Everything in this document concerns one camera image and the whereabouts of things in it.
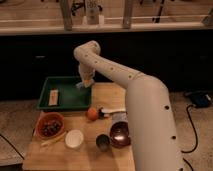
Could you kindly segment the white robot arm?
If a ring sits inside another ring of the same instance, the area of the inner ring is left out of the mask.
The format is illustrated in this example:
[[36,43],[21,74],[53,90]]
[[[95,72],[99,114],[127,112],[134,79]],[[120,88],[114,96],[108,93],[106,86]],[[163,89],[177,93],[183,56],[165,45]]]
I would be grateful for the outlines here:
[[99,72],[125,92],[125,109],[136,171],[185,171],[166,85],[158,78],[100,56],[89,41],[74,49],[79,74],[88,85]]

